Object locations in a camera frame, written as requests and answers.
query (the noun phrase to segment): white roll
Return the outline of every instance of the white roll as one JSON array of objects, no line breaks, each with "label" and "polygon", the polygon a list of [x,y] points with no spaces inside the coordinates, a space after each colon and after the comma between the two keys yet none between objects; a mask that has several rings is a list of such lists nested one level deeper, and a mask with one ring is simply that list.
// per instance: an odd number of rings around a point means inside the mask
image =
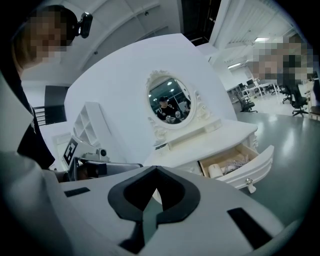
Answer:
[{"label": "white roll", "polygon": [[211,179],[217,179],[223,176],[223,173],[221,171],[221,168],[219,167],[218,164],[212,164],[208,168],[209,170],[209,175]]}]

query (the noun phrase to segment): man in black shirt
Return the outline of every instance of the man in black shirt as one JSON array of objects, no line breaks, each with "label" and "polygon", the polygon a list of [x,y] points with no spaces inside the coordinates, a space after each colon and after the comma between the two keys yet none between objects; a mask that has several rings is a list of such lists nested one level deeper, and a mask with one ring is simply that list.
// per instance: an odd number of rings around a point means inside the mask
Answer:
[{"label": "man in black shirt", "polygon": [[[36,113],[28,103],[21,85],[25,69],[33,67],[54,52],[70,45],[78,23],[76,15],[61,5],[51,5],[34,11],[10,43],[2,49],[1,72],[8,85],[24,107],[33,115],[17,152],[35,160],[42,169],[48,169],[55,161],[41,135]],[[59,181],[63,173],[56,172]]]},{"label": "man in black shirt", "polygon": [[178,119],[181,116],[180,112],[177,109],[175,109],[172,105],[168,104],[167,97],[160,97],[159,102],[160,108],[156,112],[156,115],[159,119],[169,124],[181,123],[181,121]]}]

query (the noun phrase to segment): black cap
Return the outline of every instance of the black cap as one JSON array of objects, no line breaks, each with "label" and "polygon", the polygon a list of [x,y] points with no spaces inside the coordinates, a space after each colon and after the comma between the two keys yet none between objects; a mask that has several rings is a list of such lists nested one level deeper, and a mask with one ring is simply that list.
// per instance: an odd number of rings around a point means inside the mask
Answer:
[{"label": "black cap", "polygon": [[166,102],[168,100],[168,97],[160,97],[159,102]]}]

